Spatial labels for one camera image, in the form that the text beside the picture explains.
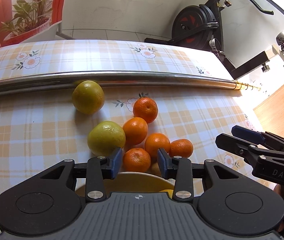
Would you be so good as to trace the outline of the orange mandarin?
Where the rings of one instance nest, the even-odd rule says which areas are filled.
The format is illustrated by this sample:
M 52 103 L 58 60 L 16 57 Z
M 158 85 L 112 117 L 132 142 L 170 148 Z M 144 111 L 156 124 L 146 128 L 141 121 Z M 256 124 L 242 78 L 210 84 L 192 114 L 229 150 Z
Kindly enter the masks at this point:
M 151 166 L 151 157 L 143 148 L 132 148 L 124 154 L 122 166 L 128 172 L 146 172 Z
M 171 148 L 169 155 L 171 157 L 181 156 L 183 158 L 188 158 L 193 154 L 194 146 L 192 142 L 188 139 L 178 139 L 171 142 Z
M 171 143 L 166 135 L 162 133 L 152 133 L 146 138 L 144 149 L 151 158 L 157 158 L 160 148 L 166 150 L 167 153 L 170 151 Z
M 122 129 L 126 135 L 126 144 L 138 145 L 144 141 L 148 133 L 147 122 L 140 117 L 133 117 L 124 123 Z
M 133 105 L 133 115 L 150 124 L 158 116 L 158 106 L 151 98 L 140 98 Z

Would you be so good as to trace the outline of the large yellow lemon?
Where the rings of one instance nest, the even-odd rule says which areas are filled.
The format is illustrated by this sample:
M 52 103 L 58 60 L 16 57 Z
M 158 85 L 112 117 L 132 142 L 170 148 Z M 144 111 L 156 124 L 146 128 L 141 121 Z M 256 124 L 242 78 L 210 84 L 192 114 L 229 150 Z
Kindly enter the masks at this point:
M 160 192 L 166 192 L 170 198 L 172 198 L 173 196 L 173 190 L 171 189 L 164 189 L 164 190 L 161 190 Z

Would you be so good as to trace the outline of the green citrus fruit near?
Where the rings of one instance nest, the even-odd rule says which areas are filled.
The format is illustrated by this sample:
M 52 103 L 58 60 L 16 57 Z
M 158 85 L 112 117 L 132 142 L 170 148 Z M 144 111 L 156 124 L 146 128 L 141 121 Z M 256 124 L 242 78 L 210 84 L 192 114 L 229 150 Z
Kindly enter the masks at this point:
M 95 155 L 109 156 L 117 148 L 123 148 L 126 135 L 121 126 L 113 121 L 103 121 L 90 131 L 87 144 Z

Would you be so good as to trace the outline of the green citrus fruit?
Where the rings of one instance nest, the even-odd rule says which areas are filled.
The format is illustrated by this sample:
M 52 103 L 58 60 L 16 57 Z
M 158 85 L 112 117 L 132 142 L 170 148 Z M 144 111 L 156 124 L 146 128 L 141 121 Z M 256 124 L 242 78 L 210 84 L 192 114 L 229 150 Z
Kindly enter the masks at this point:
M 82 114 L 93 115 L 103 107 L 105 96 L 98 83 L 83 81 L 73 91 L 71 100 L 77 111 Z
M 103 121 L 90 131 L 87 144 L 95 155 L 109 156 L 117 148 L 123 148 L 126 135 L 121 126 L 113 121 Z

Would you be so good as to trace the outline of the yellow bowl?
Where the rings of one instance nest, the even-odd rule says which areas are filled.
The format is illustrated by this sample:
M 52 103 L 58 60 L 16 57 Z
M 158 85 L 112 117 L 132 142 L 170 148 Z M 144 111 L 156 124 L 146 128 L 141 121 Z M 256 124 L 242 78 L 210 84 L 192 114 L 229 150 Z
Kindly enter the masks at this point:
M 153 193 L 173 190 L 174 183 L 158 176 L 140 172 L 119 172 L 113 180 L 103 181 L 106 196 L 111 192 L 145 192 Z

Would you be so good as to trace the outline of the green citrus fruit far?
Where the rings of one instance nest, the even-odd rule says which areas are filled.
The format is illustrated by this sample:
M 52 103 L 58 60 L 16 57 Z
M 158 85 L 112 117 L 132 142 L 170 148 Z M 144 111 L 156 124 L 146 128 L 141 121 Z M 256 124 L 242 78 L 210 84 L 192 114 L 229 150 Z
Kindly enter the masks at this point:
M 83 81 L 73 91 L 71 100 L 77 111 L 82 114 L 93 115 L 103 107 L 105 96 L 98 83 Z

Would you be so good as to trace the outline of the yellow plaid floral tablecloth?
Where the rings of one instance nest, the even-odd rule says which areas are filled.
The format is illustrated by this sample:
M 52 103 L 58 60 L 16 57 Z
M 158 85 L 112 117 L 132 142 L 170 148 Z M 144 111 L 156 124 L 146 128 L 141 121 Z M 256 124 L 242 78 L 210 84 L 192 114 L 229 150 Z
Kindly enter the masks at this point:
M 33 74 L 137 70 L 229 79 L 212 53 L 142 42 L 70 40 L 0 48 L 0 81 Z M 107 87 L 105 104 L 93 116 L 78 112 L 71 90 L 25 92 L 0 97 L 0 194 L 66 159 L 87 161 L 87 135 L 98 123 L 119 125 L 132 116 L 135 101 L 147 96 L 158 106 L 149 132 L 193 143 L 191 160 L 213 158 L 249 175 L 241 159 L 216 148 L 215 137 L 235 125 L 260 131 L 253 109 L 260 92 L 189 87 Z

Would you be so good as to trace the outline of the black exercise bike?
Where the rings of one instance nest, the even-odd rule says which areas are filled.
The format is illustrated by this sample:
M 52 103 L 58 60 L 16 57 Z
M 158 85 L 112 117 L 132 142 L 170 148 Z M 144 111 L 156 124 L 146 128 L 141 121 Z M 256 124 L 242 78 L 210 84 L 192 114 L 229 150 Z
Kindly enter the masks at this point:
M 248 0 L 259 12 L 265 15 L 273 15 L 274 11 L 263 9 L 256 0 Z M 282 15 L 284 9 L 274 0 L 266 0 Z M 146 43 L 163 44 L 170 46 L 186 47 L 210 51 L 221 61 L 233 79 L 237 80 L 257 68 L 267 72 L 269 67 L 267 62 L 275 56 L 280 55 L 284 62 L 284 31 L 276 37 L 276 44 L 267 51 L 262 51 L 239 67 L 235 67 L 224 52 L 222 10 L 231 7 L 229 0 L 208 0 L 204 4 L 189 5 L 182 9 L 171 29 L 169 40 L 159 40 L 155 38 L 145 38 Z

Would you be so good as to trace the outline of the steel telescopic pole gold end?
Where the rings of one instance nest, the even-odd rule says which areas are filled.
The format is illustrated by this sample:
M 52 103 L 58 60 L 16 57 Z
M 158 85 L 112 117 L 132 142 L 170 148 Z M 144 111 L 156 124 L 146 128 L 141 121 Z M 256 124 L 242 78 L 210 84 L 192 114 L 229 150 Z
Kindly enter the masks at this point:
M 199 75 L 140 72 L 140 71 L 84 71 L 36 74 L 11 77 L 0 80 L 0 96 L 39 92 L 46 90 L 69 89 L 82 81 L 94 81 L 101 87 L 123 86 L 163 86 L 163 87 L 199 87 L 230 90 L 261 90 L 261 87 L 236 80 L 219 79 Z

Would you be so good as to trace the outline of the printed room scene backdrop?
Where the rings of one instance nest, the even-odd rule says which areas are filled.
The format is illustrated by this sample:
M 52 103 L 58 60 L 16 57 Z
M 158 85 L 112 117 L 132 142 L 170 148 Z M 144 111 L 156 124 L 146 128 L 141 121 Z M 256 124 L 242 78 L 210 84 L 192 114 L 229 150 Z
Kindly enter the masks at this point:
M 65 0 L 0 0 L 0 48 L 52 40 L 61 28 Z

